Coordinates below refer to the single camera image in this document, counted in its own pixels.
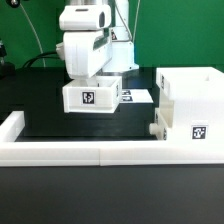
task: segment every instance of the green wall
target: green wall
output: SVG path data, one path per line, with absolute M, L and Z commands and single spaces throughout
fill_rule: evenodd
M 133 31 L 137 0 L 130 0 L 130 28 Z M 58 16 L 63 0 L 23 2 L 40 37 L 44 51 L 55 49 L 62 40 Z M 0 2 L 0 37 L 7 48 L 7 60 L 19 68 L 39 54 L 35 37 L 22 10 Z M 141 0 L 135 41 L 140 66 L 200 66 L 224 64 L 223 0 Z M 47 66 L 61 66 L 47 61 Z

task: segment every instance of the white plastic frame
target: white plastic frame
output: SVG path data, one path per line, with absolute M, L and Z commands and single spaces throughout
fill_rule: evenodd
M 23 112 L 13 112 L 0 126 L 0 131 L 7 126 L 8 137 L 10 133 L 15 136 L 12 130 L 18 134 L 23 121 Z M 0 142 L 1 167 L 224 163 L 223 142 L 183 145 L 166 141 L 13 142 L 15 139 L 7 139 L 11 142 Z

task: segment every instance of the black table surface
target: black table surface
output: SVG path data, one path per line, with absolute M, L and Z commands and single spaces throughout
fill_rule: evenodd
M 154 93 L 153 77 L 151 68 L 125 73 L 123 89 Z M 0 80 L 0 120 L 15 110 L 25 112 L 26 126 L 17 141 L 154 139 L 148 127 L 155 103 L 120 104 L 113 114 L 64 113 L 62 87 L 69 81 L 63 68 L 20 69 Z
M 0 120 L 25 111 L 18 141 L 153 140 L 153 69 L 125 77 L 123 87 L 149 89 L 154 104 L 122 104 L 113 115 L 64 114 L 67 82 L 56 68 L 1 79 Z M 89 128 L 73 127 L 81 124 Z M 1 224 L 223 224 L 223 208 L 223 165 L 0 168 Z

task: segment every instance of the white box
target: white box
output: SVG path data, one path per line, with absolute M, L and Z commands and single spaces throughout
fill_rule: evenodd
M 158 68 L 159 108 L 150 133 L 159 140 L 220 141 L 224 74 L 211 67 Z
M 64 111 L 113 113 L 122 96 L 120 76 L 94 76 L 73 80 L 63 87 Z

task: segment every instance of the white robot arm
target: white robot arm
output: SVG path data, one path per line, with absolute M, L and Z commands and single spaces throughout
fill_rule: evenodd
M 122 12 L 115 0 L 114 28 L 110 27 L 112 16 L 107 0 L 70 0 L 60 16 L 60 28 L 65 33 L 57 52 L 65 60 L 69 77 L 75 79 L 63 88 L 65 112 L 113 113 L 121 99 L 122 79 L 95 74 L 100 69 L 138 69 L 126 25 L 128 0 L 119 0 L 119 4 Z

